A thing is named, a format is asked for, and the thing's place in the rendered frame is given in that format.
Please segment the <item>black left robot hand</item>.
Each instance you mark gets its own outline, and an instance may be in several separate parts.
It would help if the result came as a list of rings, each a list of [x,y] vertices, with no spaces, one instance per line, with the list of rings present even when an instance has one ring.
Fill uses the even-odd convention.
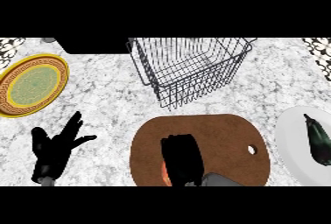
[[[71,116],[60,133],[48,137],[41,127],[31,129],[32,152],[35,154],[35,168],[31,180],[41,185],[41,178],[57,180],[66,168],[71,151],[87,141],[97,138],[96,135],[81,136],[78,130],[82,126],[81,113]]]

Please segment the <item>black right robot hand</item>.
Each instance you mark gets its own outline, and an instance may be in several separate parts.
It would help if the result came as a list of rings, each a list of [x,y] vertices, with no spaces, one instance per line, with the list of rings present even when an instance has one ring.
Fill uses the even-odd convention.
[[[202,184],[204,164],[199,147],[192,134],[168,135],[161,141],[161,155],[173,186]]]

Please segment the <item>orange squash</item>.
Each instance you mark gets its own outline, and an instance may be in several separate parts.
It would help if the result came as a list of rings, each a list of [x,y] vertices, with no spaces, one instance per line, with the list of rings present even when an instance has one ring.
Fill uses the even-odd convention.
[[[162,182],[164,182],[165,186],[171,186],[171,180],[170,180],[170,177],[168,177],[167,167],[165,167],[165,162],[164,161],[161,163],[161,178],[162,178]]]

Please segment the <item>brown wooden cutting board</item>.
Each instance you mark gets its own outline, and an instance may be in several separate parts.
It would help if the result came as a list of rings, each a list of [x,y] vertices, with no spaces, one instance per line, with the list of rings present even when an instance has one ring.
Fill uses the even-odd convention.
[[[264,140],[252,124],[238,115],[174,115],[149,119],[130,147],[130,174],[137,186],[164,186],[161,139],[190,134],[196,140],[204,171],[245,186],[266,184],[270,160]]]

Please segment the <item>yellow rimmed patterned plate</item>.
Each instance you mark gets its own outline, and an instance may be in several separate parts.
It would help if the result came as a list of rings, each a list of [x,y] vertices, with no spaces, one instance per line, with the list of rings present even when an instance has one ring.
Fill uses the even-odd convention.
[[[68,63],[54,54],[20,59],[0,74],[0,116],[34,114],[57,98],[68,84]]]

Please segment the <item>white plate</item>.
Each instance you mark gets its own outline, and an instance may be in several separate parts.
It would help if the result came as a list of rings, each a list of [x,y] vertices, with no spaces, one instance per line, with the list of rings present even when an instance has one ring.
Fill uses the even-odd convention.
[[[320,165],[311,157],[306,117],[316,119],[331,137],[331,113],[295,106],[283,111],[275,125],[275,143],[283,165],[303,186],[331,186],[331,165]]]

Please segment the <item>dark eggplant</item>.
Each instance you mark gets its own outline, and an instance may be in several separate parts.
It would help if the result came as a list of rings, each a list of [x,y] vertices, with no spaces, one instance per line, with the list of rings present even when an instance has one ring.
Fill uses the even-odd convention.
[[[331,166],[331,137],[317,120],[309,115],[304,115],[304,123],[313,160],[322,166]]]

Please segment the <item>black white patterned tile strip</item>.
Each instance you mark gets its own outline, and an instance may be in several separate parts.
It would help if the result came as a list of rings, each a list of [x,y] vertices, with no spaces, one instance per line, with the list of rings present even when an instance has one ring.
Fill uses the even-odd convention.
[[[25,43],[25,38],[0,38],[0,69],[4,69],[16,56],[17,48]]]
[[[303,38],[303,42],[325,80],[331,82],[331,38]]]

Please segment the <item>black appliance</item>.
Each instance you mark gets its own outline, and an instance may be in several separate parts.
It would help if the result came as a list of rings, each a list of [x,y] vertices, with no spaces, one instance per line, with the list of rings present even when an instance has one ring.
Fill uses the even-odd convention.
[[[128,54],[127,38],[56,38],[69,54]]]

